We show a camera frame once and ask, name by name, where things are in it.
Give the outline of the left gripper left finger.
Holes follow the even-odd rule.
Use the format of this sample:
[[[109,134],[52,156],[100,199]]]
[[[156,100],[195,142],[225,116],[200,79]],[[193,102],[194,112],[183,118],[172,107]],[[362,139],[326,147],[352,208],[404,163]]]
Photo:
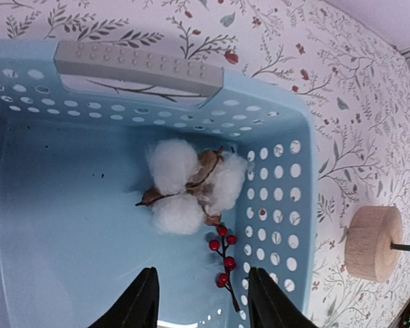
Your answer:
[[[156,268],[144,268],[89,328],[157,328],[160,286]]]

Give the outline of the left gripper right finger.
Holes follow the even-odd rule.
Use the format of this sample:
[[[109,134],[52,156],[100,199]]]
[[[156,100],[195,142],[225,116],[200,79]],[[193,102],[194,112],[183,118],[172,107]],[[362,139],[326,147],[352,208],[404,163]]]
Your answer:
[[[249,271],[248,308],[253,328],[316,328],[263,268]]]

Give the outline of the red berry sprig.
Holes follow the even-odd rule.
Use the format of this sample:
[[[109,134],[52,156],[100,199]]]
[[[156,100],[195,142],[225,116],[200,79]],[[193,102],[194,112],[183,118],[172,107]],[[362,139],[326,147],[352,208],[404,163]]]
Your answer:
[[[214,225],[214,227],[217,235],[209,241],[208,248],[219,255],[223,262],[223,272],[217,274],[215,285],[220,289],[226,289],[230,293],[234,311],[239,313],[241,308],[236,299],[231,282],[231,273],[235,270],[237,264],[233,256],[227,255],[228,248],[234,246],[238,240],[235,235],[229,232],[229,229],[225,225],[218,224]]]

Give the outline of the white cotton boll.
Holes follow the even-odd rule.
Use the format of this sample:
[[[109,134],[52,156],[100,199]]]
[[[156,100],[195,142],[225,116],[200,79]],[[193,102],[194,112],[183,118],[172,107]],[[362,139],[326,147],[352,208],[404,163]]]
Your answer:
[[[153,180],[138,206],[151,209],[157,230],[192,235],[221,223],[239,198],[248,162],[223,148],[197,152],[187,141],[166,139],[147,153]]]

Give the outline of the small green christmas tree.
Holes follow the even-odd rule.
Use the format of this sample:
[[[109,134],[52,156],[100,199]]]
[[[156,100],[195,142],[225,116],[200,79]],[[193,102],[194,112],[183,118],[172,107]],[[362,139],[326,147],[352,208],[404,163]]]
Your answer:
[[[410,245],[392,243],[390,245],[390,247],[391,247],[391,249],[395,249],[395,250],[398,250],[398,251],[408,251],[408,252],[410,252]]]

